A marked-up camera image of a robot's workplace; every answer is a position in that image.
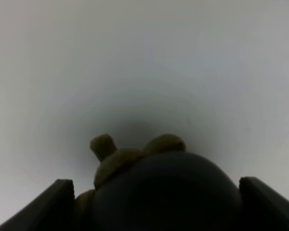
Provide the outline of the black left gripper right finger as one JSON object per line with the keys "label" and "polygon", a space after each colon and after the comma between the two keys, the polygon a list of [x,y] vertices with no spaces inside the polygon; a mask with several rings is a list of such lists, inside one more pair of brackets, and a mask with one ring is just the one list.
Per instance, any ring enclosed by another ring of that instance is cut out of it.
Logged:
{"label": "black left gripper right finger", "polygon": [[239,191],[240,231],[289,231],[289,200],[256,177],[241,178]]}

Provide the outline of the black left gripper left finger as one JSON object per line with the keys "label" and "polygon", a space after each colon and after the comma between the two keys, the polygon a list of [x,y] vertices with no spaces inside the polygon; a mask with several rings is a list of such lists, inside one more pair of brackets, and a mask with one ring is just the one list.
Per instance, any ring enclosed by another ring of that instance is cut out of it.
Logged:
{"label": "black left gripper left finger", "polygon": [[72,180],[57,179],[0,225],[0,231],[70,231],[74,211]]}

